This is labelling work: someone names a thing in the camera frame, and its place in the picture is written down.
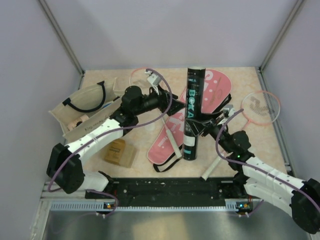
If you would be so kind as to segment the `black shuttlecock tube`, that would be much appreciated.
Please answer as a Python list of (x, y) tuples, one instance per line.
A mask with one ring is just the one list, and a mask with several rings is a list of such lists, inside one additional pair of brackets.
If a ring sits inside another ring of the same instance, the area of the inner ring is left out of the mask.
[(198, 138), (193, 134), (187, 120), (197, 120), (201, 115), (206, 69), (193, 66), (187, 69), (184, 133), (182, 158), (193, 161), (197, 158)]

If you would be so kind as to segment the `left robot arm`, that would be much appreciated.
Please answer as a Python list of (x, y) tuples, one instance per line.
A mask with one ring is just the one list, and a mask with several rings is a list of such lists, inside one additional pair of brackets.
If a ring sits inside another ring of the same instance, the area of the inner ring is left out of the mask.
[(85, 171), (86, 162), (112, 141), (140, 127), (139, 115), (159, 109), (163, 115), (171, 116), (184, 107), (170, 90), (151, 88), (149, 94), (143, 94), (138, 86), (128, 87), (119, 108), (99, 127), (67, 145), (58, 143), (53, 147), (46, 170), (51, 179), (47, 190), (53, 192), (52, 185), (57, 184), (66, 194), (93, 190), (102, 198), (109, 198), (114, 191), (111, 178), (102, 171)]

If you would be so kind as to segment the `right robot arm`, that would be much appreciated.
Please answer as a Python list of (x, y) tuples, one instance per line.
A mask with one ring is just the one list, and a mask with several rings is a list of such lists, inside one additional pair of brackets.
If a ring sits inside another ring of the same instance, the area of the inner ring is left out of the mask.
[(193, 137), (211, 135), (215, 148), (221, 147), (229, 156), (218, 156), (237, 171), (239, 182), (233, 192), (239, 198), (257, 197), (287, 213), (305, 232), (320, 231), (320, 183), (310, 178), (303, 180), (266, 164), (249, 149), (251, 144), (244, 130), (230, 134), (227, 124), (219, 124), (219, 113), (205, 114), (205, 120), (185, 119)]

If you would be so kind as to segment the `left pink badminton racket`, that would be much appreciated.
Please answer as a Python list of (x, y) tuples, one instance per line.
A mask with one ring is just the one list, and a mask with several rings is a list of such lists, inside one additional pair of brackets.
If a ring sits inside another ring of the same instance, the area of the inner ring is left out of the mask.
[[(151, 84), (149, 82), (148, 83), (143, 83), (142, 80), (132, 80), (134, 74), (139, 70), (144, 70), (145, 71), (145, 68), (144, 67), (140, 67), (140, 68), (137, 68), (137, 69), (132, 71), (132, 73), (130, 74), (129, 79), (128, 79), (129, 86), (135, 85), (135, 86), (144, 87), (144, 88), (146, 88), (148, 86), (151, 86)], [(157, 94), (159, 94), (158, 87), (152, 87), (156, 91)], [(172, 146), (173, 151), (174, 151), (177, 159), (180, 160), (182, 158), (182, 154), (181, 154), (181, 151), (180, 151), (180, 149), (178, 147), (178, 144), (176, 143), (171, 130), (166, 125), (165, 119), (163, 118), (164, 114), (160, 112), (160, 116), (161, 116), (160, 119), (163, 122), (163, 128), (165, 129), (165, 133), (166, 133), (167, 139), (169, 140), (170, 145)]]

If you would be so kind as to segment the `pink badminton racket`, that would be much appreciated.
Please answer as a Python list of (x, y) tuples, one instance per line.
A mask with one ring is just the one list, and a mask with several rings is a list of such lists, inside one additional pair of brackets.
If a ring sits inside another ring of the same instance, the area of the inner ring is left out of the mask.
[[(146, 88), (148, 86), (151, 86), (151, 84), (149, 82), (148, 83), (143, 83), (142, 80), (132, 80), (134, 74), (139, 70), (144, 70), (145, 71), (145, 68), (144, 67), (140, 67), (140, 68), (137, 68), (137, 69), (132, 71), (132, 73), (130, 74), (129, 79), (128, 79), (129, 86), (135, 85), (135, 86), (144, 87), (144, 88)], [(157, 94), (159, 94), (158, 87), (152, 87), (156, 91)], [(181, 151), (180, 151), (180, 149), (178, 147), (178, 144), (176, 143), (171, 130), (166, 125), (165, 119), (163, 118), (164, 114), (160, 112), (160, 116), (161, 116), (160, 119), (163, 122), (163, 128), (165, 129), (165, 133), (166, 133), (167, 139), (169, 140), (170, 145), (172, 146), (173, 151), (174, 151), (177, 159), (180, 160), (182, 158), (182, 154), (181, 154)]]
[(280, 114), (281, 105), (271, 92), (260, 90), (249, 93), (240, 104), (246, 123), (240, 129), (244, 131), (249, 124), (266, 126), (275, 122)]

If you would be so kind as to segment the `right pink badminton racket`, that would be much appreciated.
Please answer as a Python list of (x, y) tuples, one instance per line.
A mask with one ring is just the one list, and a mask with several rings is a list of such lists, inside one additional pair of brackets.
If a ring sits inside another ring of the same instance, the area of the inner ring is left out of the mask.
[(240, 104), (246, 123), (240, 129), (244, 131), (249, 124), (266, 126), (275, 122), (280, 114), (281, 105), (271, 92), (260, 90), (249, 93)]

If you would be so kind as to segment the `white tube lid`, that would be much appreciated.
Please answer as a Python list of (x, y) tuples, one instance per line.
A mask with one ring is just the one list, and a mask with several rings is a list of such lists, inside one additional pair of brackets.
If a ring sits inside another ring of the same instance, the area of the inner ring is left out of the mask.
[(145, 126), (145, 130), (148, 131), (148, 132), (153, 132), (155, 130), (155, 124), (154, 123), (151, 123), (151, 124), (148, 124)]

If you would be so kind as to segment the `pink racket cover bag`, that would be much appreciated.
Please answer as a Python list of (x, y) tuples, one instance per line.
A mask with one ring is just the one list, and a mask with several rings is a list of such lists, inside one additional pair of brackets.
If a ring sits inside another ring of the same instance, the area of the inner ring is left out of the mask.
[[(223, 100), (230, 98), (231, 80), (224, 73), (205, 71), (201, 112), (210, 114), (217, 110)], [(185, 110), (182, 109), (165, 120), (157, 139), (147, 152), (147, 158), (157, 173), (166, 172), (181, 158), (184, 142)]]

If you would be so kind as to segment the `brown cardboard box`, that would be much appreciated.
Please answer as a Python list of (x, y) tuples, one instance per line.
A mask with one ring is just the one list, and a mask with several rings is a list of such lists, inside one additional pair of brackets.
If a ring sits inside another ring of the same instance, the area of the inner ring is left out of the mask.
[(104, 148), (103, 160), (124, 168), (131, 168), (137, 149), (124, 139), (116, 139)]

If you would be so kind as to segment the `beige floral tote bag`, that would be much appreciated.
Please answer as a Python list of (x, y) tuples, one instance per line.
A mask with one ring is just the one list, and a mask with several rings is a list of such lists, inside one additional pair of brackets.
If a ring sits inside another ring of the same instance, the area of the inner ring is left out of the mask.
[(59, 122), (62, 137), (71, 143), (100, 127), (121, 105), (128, 81), (101, 80), (72, 93), (49, 113)]

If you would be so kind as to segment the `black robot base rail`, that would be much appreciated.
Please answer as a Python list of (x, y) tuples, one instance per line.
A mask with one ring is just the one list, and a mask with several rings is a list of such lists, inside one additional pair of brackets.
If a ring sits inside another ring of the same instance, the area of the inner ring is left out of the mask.
[(227, 199), (250, 199), (233, 177), (118, 177), (104, 192), (121, 207), (217, 207)]

